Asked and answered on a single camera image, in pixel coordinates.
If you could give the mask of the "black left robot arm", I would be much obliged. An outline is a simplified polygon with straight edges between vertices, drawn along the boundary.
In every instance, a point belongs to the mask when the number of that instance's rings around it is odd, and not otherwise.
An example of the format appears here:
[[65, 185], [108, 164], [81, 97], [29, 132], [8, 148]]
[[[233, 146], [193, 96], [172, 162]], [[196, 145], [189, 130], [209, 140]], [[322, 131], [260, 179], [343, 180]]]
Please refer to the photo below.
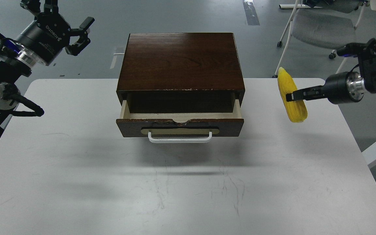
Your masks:
[[34, 20], [16, 39], [0, 33], [0, 125], [9, 115], [44, 115], [40, 106], [21, 95], [15, 82], [29, 77], [37, 63], [50, 65], [63, 49], [69, 55], [82, 52], [90, 44], [89, 27], [95, 21], [87, 17], [79, 28], [71, 28], [59, 14], [57, 0], [46, 0], [43, 9], [39, 0], [23, 0], [20, 5]]

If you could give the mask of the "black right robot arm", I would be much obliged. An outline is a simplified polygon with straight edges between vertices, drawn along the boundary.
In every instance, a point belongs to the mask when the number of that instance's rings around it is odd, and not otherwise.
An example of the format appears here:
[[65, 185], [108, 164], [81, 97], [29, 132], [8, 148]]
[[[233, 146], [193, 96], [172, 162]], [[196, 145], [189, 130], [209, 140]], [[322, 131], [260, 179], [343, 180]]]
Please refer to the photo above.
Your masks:
[[376, 94], [376, 39], [367, 43], [348, 43], [336, 49], [344, 58], [356, 57], [359, 71], [345, 71], [329, 76], [324, 85], [304, 89], [281, 84], [281, 97], [286, 102], [327, 99], [333, 104], [360, 102], [365, 93]]

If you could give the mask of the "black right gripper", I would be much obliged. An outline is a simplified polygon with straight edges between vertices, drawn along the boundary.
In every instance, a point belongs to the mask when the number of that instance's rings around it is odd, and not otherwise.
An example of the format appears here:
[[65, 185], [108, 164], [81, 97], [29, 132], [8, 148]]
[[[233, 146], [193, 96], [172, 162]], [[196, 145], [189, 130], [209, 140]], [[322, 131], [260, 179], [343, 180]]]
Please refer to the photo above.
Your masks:
[[365, 82], [358, 72], [342, 72], [329, 76], [323, 86], [299, 89], [286, 94], [287, 102], [328, 99], [333, 104], [360, 102], [364, 97]]

